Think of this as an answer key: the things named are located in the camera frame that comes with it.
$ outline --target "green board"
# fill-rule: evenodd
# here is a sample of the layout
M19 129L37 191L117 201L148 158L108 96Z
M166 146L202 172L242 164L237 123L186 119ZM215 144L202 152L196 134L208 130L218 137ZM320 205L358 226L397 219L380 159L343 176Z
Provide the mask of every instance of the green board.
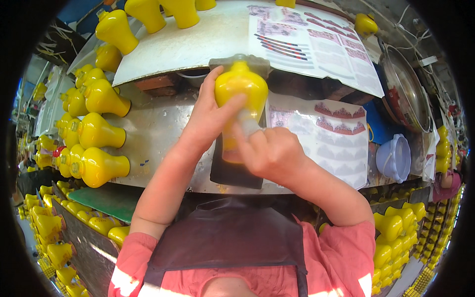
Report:
M108 182L99 188L83 188L69 194L80 204L130 224L132 214L144 188Z

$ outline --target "worker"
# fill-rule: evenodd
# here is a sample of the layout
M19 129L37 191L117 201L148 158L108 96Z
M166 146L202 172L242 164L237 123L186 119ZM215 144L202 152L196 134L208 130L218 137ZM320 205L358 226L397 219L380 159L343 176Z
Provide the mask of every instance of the worker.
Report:
M370 296L374 218L367 200L305 156L285 128L246 137L234 124L249 171L325 211L334 226L313 226L285 210L235 196L199 205L175 221L201 156L243 107L234 96L218 108L212 70L190 120L143 191L109 285L118 296Z
M467 161L462 152L457 150L457 154L460 161L455 168L451 168L444 173L437 172L432 201L437 202L455 197L462 184L468 180Z

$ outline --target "bucket handle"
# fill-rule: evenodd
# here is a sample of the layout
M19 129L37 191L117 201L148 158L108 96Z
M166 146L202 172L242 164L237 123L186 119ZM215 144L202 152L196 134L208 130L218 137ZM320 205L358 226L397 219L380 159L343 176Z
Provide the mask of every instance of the bucket handle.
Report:
M386 164L388 163L390 157L392 156L392 152L389 153L388 157L386 158L386 161L384 162L384 166L383 166L383 175L384 175L384 170L386 169Z

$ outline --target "metal pot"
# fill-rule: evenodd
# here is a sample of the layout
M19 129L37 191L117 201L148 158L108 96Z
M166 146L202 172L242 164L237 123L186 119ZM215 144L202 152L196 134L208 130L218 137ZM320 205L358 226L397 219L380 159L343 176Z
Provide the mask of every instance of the metal pot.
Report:
M428 96L414 69L391 45L384 45L379 65L386 76L388 88L385 99L391 112L409 130L427 133L431 124Z

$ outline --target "blue plastic container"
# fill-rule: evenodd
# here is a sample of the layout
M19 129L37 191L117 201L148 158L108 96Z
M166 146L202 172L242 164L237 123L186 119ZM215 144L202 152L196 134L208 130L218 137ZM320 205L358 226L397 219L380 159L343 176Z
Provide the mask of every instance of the blue plastic container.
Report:
M393 139L382 144L376 152L376 167L384 176L402 183L411 169L411 149L402 134L394 134Z

